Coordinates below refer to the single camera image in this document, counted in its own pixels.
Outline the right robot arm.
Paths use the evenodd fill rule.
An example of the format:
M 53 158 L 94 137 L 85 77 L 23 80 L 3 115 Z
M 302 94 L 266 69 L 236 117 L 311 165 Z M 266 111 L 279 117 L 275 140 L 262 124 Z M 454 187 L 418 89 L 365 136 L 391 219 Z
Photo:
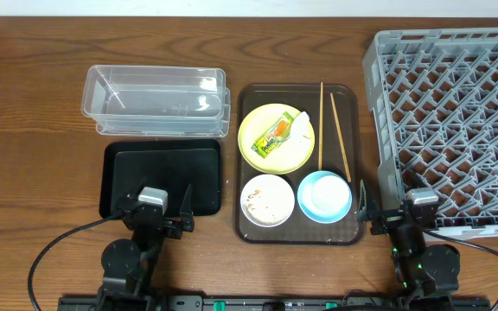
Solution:
M 364 181 L 360 189 L 357 220 L 369 222 L 373 235 L 386 234 L 392 243 L 395 274 L 405 287 L 394 303 L 407 310 L 455 310 L 451 293 L 459 288 L 460 253 L 449 244 L 425 242 L 438 196 L 428 187 L 415 188 L 398 208 L 384 210 Z

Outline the white tissue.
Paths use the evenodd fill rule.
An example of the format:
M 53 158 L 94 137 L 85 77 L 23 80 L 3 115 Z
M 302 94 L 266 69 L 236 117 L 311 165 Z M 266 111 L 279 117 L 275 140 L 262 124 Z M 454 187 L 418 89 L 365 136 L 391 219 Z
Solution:
M 295 140 L 310 140 L 310 136 L 307 134 L 307 125 L 309 122 L 309 115 L 305 111 L 300 112 L 291 124 L 290 138 Z

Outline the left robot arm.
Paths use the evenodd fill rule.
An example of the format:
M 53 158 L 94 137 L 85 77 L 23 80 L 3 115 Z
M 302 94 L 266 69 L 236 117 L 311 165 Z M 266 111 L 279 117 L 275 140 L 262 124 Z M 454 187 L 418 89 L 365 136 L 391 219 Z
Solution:
M 117 202 L 118 217 L 132 236 L 111 242 L 103 251 L 104 276 L 95 302 L 97 311 L 168 308 L 167 298 L 152 288 L 152 276 L 164 240 L 180 239 L 195 228 L 192 192 L 193 187 L 188 186 L 178 220 L 164 217 L 168 193 L 161 189 L 142 187 Z

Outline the green orange snack wrapper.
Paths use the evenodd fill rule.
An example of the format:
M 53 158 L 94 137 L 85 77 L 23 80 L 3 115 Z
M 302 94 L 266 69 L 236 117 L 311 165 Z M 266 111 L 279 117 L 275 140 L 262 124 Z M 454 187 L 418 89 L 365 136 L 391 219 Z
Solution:
M 266 158 L 273 150 L 279 148 L 290 136 L 294 117 L 285 111 L 281 117 L 259 138 L 252 150 L 260 157 Z

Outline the white cup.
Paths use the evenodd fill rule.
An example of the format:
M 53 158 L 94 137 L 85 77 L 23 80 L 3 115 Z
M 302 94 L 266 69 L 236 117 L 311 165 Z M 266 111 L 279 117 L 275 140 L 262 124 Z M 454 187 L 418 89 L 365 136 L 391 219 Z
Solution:
M 351 199 L 348 184 L 338 176 L 320 177 L 310 190 L 310 210 L 321 217 L 339 217 Z

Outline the white bowl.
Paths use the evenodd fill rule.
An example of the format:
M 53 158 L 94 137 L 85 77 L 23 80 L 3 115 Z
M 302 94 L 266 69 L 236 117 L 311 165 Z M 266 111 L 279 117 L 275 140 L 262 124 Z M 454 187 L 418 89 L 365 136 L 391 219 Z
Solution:
M 270 228 L 282 225 L 293 213 L 295 194 L 278 175 L 258 175 L 242 188 L 240 209 L 254 225 Z

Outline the light blue bowl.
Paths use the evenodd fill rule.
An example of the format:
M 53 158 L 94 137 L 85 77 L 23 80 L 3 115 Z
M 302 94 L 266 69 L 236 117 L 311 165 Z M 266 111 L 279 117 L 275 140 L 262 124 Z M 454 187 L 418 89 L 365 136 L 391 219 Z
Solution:
M 333 218 L 321 217 L 321 216 L 314 214 L 310 210 L 310 190 L 311 190 L 311 187 L 314 185 L 314 183 L 320 177 L 324 177 L 326 175 L 333 175 L 333 176 L 340 177 L 339 175 L 337 175 L 333 172 L 324 171 L 324 170 L 316 171 L 316 172 L 313 172 L 313 173 L 307 175 L 306 177 L 304 177 L 303 180 L 300 182 L 299 187 L 297 189 L 297 201 L 298 201 L 298 205 L 299 205 L 300 209 L 309 219 L 315 221 L 316 223 L 320 223 L 320 224 L 332 224 L 332 223 L 335 223 L 335 222 L 343 219 L 348 214 L 350 207 L 352 205 L 352 202 L 353 202 L 351 190 L 350 190 L 350 187 L 348 185 L 351 199 L 347 205 L 347 209 L 345 210 L 344 214 L 342 214 L 339 217 L 333 217 Z

